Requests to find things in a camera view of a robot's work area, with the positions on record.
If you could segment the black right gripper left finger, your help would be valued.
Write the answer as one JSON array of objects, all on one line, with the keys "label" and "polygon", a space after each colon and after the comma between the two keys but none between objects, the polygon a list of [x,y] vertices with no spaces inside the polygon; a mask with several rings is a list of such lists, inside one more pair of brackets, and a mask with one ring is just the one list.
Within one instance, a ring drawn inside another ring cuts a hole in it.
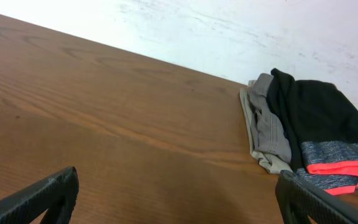
[{"label": "black right gripper left finger", "polygon": [[64,168],[0,200],[0,223],[69,223],[79,192],[74,167]]}]

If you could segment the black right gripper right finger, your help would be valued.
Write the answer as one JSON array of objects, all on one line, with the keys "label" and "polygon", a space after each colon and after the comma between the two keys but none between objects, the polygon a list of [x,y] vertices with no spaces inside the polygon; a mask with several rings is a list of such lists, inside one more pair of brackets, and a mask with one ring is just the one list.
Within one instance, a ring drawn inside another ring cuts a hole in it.
[{"label": "black right gripper right finger", "polygon": [[358,209],[290,171],[280,172],[275,195],[285,224],[358,224]]}]

